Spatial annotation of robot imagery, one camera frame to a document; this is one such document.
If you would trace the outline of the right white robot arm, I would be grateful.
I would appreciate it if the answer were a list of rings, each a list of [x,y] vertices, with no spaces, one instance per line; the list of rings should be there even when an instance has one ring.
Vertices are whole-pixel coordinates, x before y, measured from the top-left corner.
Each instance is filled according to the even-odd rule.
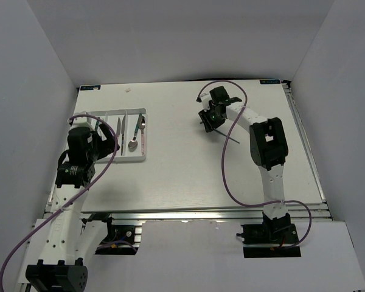
[[[230,120],[232,125],[226,139],[236,125],[249,134],[249,152],[259,168],[263,185],[264,202],[259,204],[263,207],[262,234],[267,241],[278,242],[291,225],[283,187],[288,144],[282,121],[251,110],[247,101],[230,97],[224,86],[216,87],[208,94],[199,93],[196,101],[203,107],[198,115],[207,133]]]

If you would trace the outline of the pink handled spoon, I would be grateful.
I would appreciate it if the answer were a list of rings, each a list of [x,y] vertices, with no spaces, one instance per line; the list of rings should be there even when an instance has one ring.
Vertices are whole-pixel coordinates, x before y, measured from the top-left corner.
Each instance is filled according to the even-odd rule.
[[[145,116],[141,116],[141,121],[139,122],[139,128],[141,130],[141,155],[145,154]]]

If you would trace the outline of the green handled spoon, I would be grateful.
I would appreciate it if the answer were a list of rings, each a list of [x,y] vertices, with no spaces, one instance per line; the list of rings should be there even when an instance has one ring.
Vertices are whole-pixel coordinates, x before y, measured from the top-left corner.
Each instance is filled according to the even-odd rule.
[[[137,148],[137,145],[138,145],[137,135],[138,135],[139,129],[141,128],[141,125],[142,125],[142,118],[143,118],[143,116],[142,116],[142,114],[140,114],[137,118],[133,138],[128,143],[128,149],[129,149],[130,152],[134,151]]]

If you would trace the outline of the green handled fork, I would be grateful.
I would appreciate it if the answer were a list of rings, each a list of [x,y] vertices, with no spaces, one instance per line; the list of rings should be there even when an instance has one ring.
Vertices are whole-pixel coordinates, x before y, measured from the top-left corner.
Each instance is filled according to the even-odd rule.
[[[98,129],[99,129],[99,120],[96,120],[96,123],[95,123],[95,126],[94,126],[94,130],[95,131],[98,131]]]

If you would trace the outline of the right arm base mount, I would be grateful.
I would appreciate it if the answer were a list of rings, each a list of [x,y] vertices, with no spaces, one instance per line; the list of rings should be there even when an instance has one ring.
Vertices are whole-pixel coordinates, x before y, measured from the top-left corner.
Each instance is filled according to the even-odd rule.
[[[300,257],[300,247],[295,225],[289,214],[269,219],[263,215],[260,224],[244,224],[236,237],[242,240],[243,255],[248,259]]]

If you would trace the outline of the pink handled knife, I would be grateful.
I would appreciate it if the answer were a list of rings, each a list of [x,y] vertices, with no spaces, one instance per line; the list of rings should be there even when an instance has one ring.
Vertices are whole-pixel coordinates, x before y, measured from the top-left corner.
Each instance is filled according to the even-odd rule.
[[[117,120],[117,128],[116,128],[116,136],[117,136],[117,143],[118,143],[118,146],[119,147],[120,147],[120,144],[119,144],[119,136],[120,136],[121,128],[122,128],[121,119],[118,117],[118,120]]]

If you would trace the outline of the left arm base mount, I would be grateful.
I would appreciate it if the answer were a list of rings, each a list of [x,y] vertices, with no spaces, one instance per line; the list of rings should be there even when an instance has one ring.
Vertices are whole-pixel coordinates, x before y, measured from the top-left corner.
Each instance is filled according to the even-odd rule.
[[[101,221],[103,229],[107,231],[106,237],[99,243],[95,255],[110,256],[134,256],[137,252],[138,242],[135,240],[137,226],[133,224],[116,223],[109,213],[93,213],[88,218],[82,218],[82,229],[85,229],[89,222]]]

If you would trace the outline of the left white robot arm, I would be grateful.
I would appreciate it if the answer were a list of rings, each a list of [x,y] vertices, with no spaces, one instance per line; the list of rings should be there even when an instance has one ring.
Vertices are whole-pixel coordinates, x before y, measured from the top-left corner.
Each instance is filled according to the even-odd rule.
[[[100,241],[116,237],[106,221],[81,229],[82,206],[91,186],[100,179],[95,164],[119,149],[117,136],[105,121],[87,112],[68,120],[67,148],[60,155],[52,215],[44,221],[49,233],[36,264],[26,268],[26,279],[36,291],[84,291],[87,262]]]

